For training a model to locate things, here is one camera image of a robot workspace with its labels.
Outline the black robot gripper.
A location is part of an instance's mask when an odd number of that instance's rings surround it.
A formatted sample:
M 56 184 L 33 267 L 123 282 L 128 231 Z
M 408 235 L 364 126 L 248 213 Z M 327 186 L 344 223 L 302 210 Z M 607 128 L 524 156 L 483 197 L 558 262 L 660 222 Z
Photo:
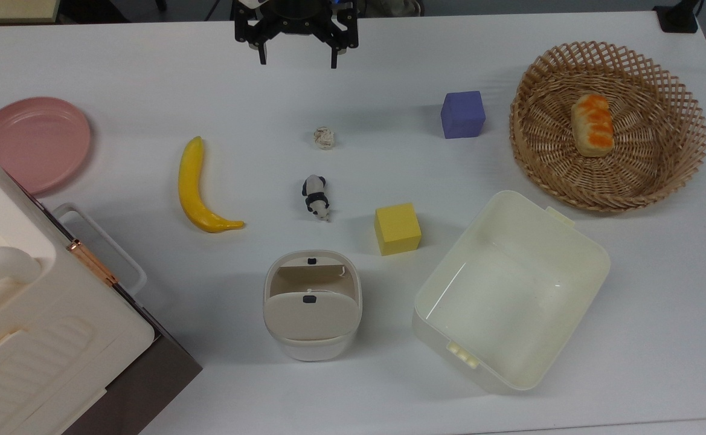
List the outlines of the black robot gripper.
M 278 33 L 314 35 L 331 49 L 331 69 L 339 55 L 359 46 L 358 5 L 328 1 L 267 1 L 259 7 L 234 6 L 235 39 L 258 51 L 267 64 L 266 39 Z

